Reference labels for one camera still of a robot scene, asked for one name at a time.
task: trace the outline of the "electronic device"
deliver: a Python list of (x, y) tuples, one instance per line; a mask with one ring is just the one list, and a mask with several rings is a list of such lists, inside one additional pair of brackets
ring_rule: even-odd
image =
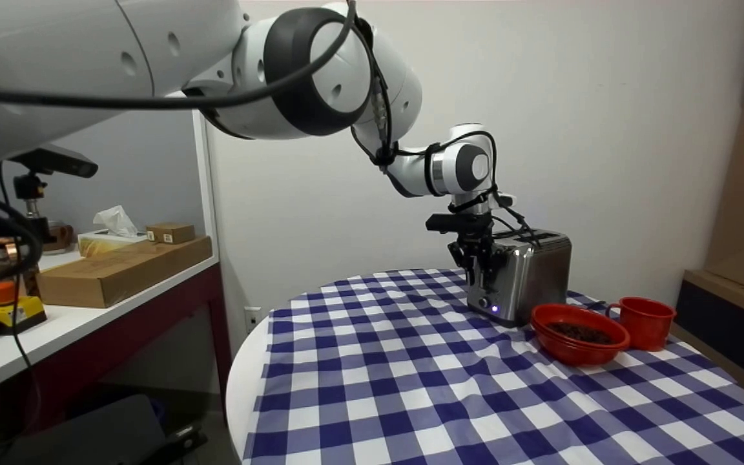
[[(262, 20), (238, 0), (0, 0), (0, 11), (0, 161), (127, 108), (201, 108), (243, 140), (351, 129), (402, 196), (451, 196), (468, 288), (493, 267), (493, 138), (459, 125), (402, 151), (422, 85), (355, 0)], [(153, 98), (174, 90), (189, 98)]]

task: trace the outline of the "blue checkered tablecloth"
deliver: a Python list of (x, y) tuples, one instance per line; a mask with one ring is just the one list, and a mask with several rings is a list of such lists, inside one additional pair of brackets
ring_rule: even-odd
[(570, 369), (472, 316), (459, 272), (351, 276), (268, 317), (246, 462), (744, 462), (744, 390), (693, 347)]

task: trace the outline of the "yellow object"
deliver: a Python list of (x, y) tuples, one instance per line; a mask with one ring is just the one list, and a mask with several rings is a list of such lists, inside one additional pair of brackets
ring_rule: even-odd
[(0, 304), (0, 333), (10, 333), (12, 329), (17, 333), (17, 332), (25, 332), (41, 320), (47, 320), (43, 304), (34, 295), (17, 301), (16, 326), (12, 326), (12, 304)]

